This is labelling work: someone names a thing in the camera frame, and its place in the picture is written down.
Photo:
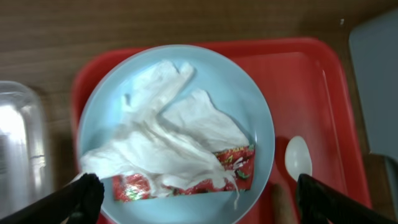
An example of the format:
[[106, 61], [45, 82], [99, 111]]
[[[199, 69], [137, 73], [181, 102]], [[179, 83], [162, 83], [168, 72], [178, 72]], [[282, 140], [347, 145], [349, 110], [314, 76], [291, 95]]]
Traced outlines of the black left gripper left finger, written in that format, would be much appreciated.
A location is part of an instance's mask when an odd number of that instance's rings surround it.
[[104, 185], [95, 174], [83, 174], [43, 199], [1, 219], [1, 224], [96, 223], [104, 200]]

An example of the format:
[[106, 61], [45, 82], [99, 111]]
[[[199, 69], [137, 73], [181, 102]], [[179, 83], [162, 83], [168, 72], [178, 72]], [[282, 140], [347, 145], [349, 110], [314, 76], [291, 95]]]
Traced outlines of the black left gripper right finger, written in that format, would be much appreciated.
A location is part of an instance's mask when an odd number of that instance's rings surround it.
[[397, 224], [307, 174], [299, 175], [295, 196], [300, 223]]

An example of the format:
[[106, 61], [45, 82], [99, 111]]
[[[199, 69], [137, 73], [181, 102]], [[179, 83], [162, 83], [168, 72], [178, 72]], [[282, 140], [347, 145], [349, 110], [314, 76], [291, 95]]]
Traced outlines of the white plastic spoon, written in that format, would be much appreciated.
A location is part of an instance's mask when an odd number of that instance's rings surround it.
[[295, 136], [289, 141], [285, 150], [285, 168], [295, 181], [300, 174], [312, 176], [312, 159], [303, 137]]

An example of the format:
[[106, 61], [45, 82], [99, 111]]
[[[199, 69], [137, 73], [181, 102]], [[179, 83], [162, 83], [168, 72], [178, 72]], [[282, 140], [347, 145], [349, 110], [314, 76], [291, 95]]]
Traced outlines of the red snack wrapper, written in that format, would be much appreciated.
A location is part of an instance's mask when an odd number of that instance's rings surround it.
[[[249, 190], [254, 176], [255, 147], [253, 145], [228, 149], [215, 154], [226, 170], [234, 173], [234, 182], [229, 180], [222, 188], [213, 185], [210, 179], [204, 180], [196, 186], [187, 190], [175, 187], [167, 187], [172, 191], [173, 196], [193, 195], [210, 192], [227, 192], [238, 189], [239, 191]], [[150, 193], [149, 181], [140, 174], [129, 176], [115, 176], [112, 178], [113, 199], [117, 202], [132, 202], [154, 198]]]

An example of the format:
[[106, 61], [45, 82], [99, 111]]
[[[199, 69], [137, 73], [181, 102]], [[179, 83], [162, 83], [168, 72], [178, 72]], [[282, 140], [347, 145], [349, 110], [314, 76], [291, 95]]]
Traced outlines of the white tissue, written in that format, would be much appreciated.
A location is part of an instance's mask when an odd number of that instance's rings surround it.
[[177, 68], [164, 60], [139, 74], [132, 97], [122, 101], [122, 123], [107, 143], [82, 155], [82, 173], [99, 179], [140, 174], [155, 197], [171, 196], [167, 187], [187, 190], [208, 179], [217, 188], [234, 182], [215, 154], [249, 140], [205, 90], [176, 99], [194, 72], [189, 63]]

